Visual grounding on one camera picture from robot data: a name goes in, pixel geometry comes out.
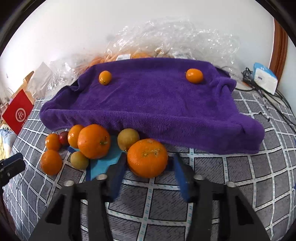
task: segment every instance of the white wall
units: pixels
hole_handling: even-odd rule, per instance
[[[286,97],[293,113],[296,114],[296,47],[290,38],[288,39],[286,63],[278,89]]]
[[[86,50],[104,51],[126,25],[163,17],[185,17],[196,26],[239,37],[240,67],[269,66],[272,16],[255,0],[47,0],[14,34],[0,57],[0,81],[15,91],[42,61]]]

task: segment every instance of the purple towel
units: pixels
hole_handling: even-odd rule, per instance
[[[189,68],[204,74],[201,84],[185,78]],[[98,75],[112,73],[103,86]],[[109,131],[133,128],[142,137],[203,151],[257,153],[262,125],[238,112],[231,97],[235,81],[208,62],[142,58],[98,64],[45,103],[40,118],[50,130],[93,123]]]

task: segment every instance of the bed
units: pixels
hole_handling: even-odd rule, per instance
[[[235,90],[232,97],[242,114],[258,120],[265,128],[259,153],[216,155],[187,147],[166,145],[166,148],[169,155],[180,153],[184,163],[212,182],[235,182],[256,211],[270,238],[278,240],[296,218],[295,134],[275,109],[266,108],[256,92]],[[42,172],[40,157],[45,151],[45,138],[51,131],[40,121],[41,103],[41,99],[36,101],[12,149],[12,154],[23,154],[26,169],[4,187],[5,204],[23,240],[29,239],[64,181],[81,183],[87,178],[85,171],[72,168],[68,150],[60,151],[64,161],[58,175],[47,176]],[[288,108],[277,106],[291,121],[296,122]],[[268,122],[259,112],[266,114],[271,121]],[[173,172],[165,171],[156,178],[144,179],[127,171],[122,183],[117,200],[106,203],[115,240],[185,240],[193,205],[182,200]],[[150,206],[148,210],[144,209],[147,205]],[[218,203],[214,202],[212,240],[217,240],[218,213]],[[85,200],[81,201],[81,232],[83,240],[88,240]]]

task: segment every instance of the circular logo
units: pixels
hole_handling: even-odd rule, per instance
[[[23,108],[17,109],[15,113],[15,118],[18,122],[23,122],[26,118],[26,112]]]

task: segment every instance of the red paper bag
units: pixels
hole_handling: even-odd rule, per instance
[[[28,99],[25,92],[20,90],[20,92],[17,93],[15,98],[11,101],[2,117],[15,134],[18,135],[32,109],[33,104]]]

